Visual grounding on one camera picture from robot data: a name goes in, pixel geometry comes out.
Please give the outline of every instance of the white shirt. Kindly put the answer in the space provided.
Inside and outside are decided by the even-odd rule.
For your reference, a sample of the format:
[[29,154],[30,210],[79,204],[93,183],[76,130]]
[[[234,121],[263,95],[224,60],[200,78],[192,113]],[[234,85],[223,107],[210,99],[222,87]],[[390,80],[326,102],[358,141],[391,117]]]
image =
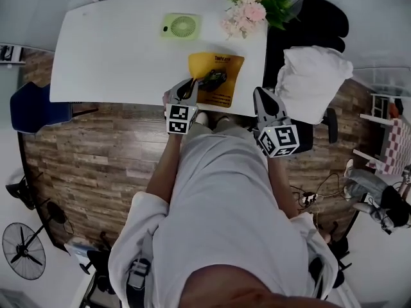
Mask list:
[[[307,237],[315,228],[310,217],[306,220],[293,223],[278,209],[257,146],[236,137],[201,135],[181,151],[169,208],[154,195],[135,195],[110,255],[110,281],[127,303],[127,271],[148,230],[154,234],[154,307],[177,307],[190,274],[215,264],[247,270],[273,293],[311,296]],[[328,250],[318,232],[312,238]],[[335,279],[337,267],[331,274]]]

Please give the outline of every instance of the green fan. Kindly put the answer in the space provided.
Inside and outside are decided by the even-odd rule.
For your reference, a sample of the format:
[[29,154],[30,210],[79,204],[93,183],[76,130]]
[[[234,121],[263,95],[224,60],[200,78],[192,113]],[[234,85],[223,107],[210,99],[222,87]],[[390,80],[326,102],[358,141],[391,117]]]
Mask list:
[[171,39],[195,40],[200,34],[200,16],[168,13],[164,16],[161,36]]

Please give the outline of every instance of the white sleeve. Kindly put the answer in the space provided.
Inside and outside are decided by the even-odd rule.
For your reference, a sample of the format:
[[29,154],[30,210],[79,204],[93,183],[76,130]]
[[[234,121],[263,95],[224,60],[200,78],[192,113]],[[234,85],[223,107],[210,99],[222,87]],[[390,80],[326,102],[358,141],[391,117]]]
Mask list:
[[327,243],[322,238],[318,230],[315,228],[313,216],[308,212],[304,212],[297,217],[291,219],[293,226],[298,229],[301,236],[307,242],[309,262],[314,258],[320,257],[324,269],[322,273],[323,286],[321,299],[325,299],[332,290],[335,279],[338,273],[338,262]]
[[127,303],[126,283],[130,264],[139,255],[145,234],[153,235],[167,214],[168,203],[158,196],[145,192],[134,195],[127,222],[109,258],[110,283],[123,303]]

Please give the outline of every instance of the pants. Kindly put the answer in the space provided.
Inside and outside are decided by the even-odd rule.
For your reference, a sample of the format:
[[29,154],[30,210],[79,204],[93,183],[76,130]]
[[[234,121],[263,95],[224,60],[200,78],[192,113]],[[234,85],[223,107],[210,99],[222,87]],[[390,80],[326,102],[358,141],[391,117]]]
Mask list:
[[221,120],[218,122],[217,127],[212,131],[210,128],[195,122],[191,129],[189,130],[186,138],[184,139],[184,143],[189,142],[191,139],[204,134],[212,134],[218,133],[219,135],[226,135],[226,136],[233,136],[245,139],[253,144],[256,143],[254,137],[251,132],[247,131],[246,129],[236,125],[234,122],[229,120]]
[[348,170],[347,177],[354,181],[345,187],[352,197],[370,193],[374,202],[381,205],[383,191],[388,187],[383,180],[371,172],[354,168]]

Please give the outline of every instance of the flower bouquet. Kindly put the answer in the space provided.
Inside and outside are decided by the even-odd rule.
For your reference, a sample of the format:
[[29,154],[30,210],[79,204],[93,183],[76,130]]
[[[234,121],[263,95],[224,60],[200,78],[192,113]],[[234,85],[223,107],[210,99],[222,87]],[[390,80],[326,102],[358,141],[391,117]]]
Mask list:
[[291,0],[230,0],[234,6],[227,10],[222,27],[229,37],[246,38],[267,20],[270,26],[284,30],[289,21]]

